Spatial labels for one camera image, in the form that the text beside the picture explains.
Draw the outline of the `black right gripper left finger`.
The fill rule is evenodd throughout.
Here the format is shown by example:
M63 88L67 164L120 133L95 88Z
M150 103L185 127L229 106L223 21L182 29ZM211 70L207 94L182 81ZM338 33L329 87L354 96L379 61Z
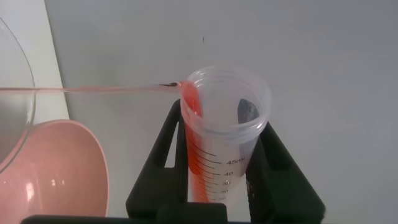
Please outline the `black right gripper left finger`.
M174 134L177 133L175 163L166 167ZM153 148L126 200L130 218L155 218L163 205L188 200L188 156L185 124L180 100L171 107Z

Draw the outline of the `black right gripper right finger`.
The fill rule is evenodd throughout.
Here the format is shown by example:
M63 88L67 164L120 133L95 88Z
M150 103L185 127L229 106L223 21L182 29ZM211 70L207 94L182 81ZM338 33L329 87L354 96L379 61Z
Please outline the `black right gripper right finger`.
M246 169L253 223L321 223L326 208L270 124Z

